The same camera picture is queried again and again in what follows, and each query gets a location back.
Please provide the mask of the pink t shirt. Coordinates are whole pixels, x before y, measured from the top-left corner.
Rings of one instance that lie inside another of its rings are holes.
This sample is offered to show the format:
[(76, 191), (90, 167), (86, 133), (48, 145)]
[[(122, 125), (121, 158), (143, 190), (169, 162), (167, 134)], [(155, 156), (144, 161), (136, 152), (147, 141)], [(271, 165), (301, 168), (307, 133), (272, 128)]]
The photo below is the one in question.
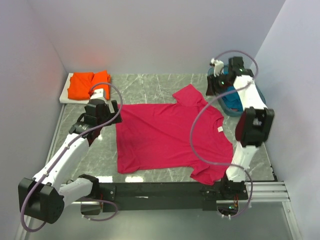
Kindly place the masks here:
[(233, 158), (233, 145), (223, 132), (224, 117), (208, 107), (191, 84), (175, 92), (175, 103), (125, 104), (116, 124), (117, 171), (189, 167), (190, 177), (212, 185), (220, 180)]

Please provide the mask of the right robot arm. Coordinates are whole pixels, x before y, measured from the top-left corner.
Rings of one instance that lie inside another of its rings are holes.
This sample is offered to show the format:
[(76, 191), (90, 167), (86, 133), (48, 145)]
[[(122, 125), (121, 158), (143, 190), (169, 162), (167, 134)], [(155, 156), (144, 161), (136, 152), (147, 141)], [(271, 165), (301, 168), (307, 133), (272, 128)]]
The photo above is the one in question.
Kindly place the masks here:
[(230, 200), (246, 192), (246, 172), (259, 147), (269, 137), (275, 112), (263, 102), (255, 84), (256, 74), (245, 67), (241, 56), (229, 58), (227, 65), (213, 58), (210, 66), (206, 94), (227, 96), (228, 87), (233, 87), (242, 105), (235, 128), (235, 152), (219, 187), (221, 197)]

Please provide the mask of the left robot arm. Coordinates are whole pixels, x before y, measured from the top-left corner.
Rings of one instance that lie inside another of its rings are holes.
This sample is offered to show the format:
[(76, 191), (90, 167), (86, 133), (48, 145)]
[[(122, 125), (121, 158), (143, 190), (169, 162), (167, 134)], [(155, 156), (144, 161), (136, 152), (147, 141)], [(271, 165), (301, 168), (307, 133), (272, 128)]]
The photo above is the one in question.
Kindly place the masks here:
[(68, 170), (80, 162), (102, 128), (122, 122), (122, 103), (111, 101), (113, 112), (102, 99), (91, 99), (68, 131), (66, 139), (51, 160), (31, 179), (23, 178), (18, 184), (20, 220), (29, 216), (53, 224), (71, 203), (86, 198), (102, 198), (97, 177), (82, 174), (73, 182), (63, 185)]

